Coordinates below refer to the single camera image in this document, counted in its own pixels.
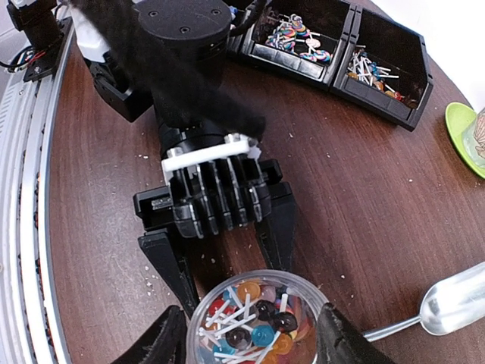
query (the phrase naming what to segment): black bin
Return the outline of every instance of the black bin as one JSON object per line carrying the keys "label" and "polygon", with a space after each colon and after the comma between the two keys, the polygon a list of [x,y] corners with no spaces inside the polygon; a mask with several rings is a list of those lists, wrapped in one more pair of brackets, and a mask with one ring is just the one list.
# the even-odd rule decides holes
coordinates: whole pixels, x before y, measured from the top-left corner
{"label": "black bin", "polygon": [[[339,70],[347,42],[352,38],[352,20],[356,8],[356,5],[340,0],[273,0],[246,34],[230,40],[229,54],[236,60],[266,67],[322,89],[329,89]],[[283,15],[289,17],[291,14],[299,15],[311,32],[320,34],[313,37],[318,39],[320,50],[332,55],[329,61],[303,59],[265,44],[279,25],[274,19]]]}
{"label": "black bin", "polygon": [[[355,9],[352,33],[358,34],[358,40],[349,40],[330,91],[413,131],[433,89],[423,37],[361,7]],[[380,91],[364,80],[356,80],[348,75],[353,71],[354,52],[359,49],[367,53],[368,59],[390,69],[392,75],[399,76],[399,79],[386,79],[386,84],[400,93],[401,101],[384,93],[386,88]]]}

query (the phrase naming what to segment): wooden table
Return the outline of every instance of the wooden table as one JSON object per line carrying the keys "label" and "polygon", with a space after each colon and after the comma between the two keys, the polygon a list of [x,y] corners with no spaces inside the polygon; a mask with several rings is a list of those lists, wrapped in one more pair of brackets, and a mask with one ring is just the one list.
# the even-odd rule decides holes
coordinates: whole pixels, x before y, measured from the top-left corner
{"label": "wooden table", "polygon": [[[225,73],[223,88],[267,115],[265,156],[292,185],[295,273],[362,330],[415,315],[429,286],[484,260],[485,184],[444,121],[446,105],[465,99],[433,62],[432,73],[413,133],[284,77],[234,64]],[[138,248],[133,212],[133,194],[162,183],[155,118],[150,110],[129,124],[110,109],[73,47],[56,123],[51,234],[62,323],[74,364],[103,364],[177,303]],[[191,260],[201,295],[264,267],[252,228],[201,241]],[[398,364],[481,364],[484,337],[484,321],[445,337],[416,326],[376,346]]]}

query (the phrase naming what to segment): green plate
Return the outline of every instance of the green plate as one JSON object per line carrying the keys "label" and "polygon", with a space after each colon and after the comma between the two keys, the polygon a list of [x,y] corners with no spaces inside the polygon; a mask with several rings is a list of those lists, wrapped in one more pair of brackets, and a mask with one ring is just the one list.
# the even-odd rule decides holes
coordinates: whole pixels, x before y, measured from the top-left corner
{"label": "green plate", "polygon": [[478,167],[471,160],[463,145],[462,134],[466,128],[474,122],[476,117],[477,113],[474,110],[460,102],[452,102],[446,108],[446,127],[448,128],[449,136],[451,137],[458,154],[473,172],[485,179],[485,169]]}

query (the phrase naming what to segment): clear plastic container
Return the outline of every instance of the clear plastic container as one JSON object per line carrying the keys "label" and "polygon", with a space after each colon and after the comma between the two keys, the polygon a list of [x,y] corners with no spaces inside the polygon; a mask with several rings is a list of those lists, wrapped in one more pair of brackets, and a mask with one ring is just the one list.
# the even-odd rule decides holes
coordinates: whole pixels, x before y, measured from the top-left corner
{"label": "clear plastic container", "polygon": [[[285,271],[232,277],[197,307],[187,332],[187,362],[315,363],[316,318],[327,302],[316,286]],[[273,310],[269,316],[268,307]]]}

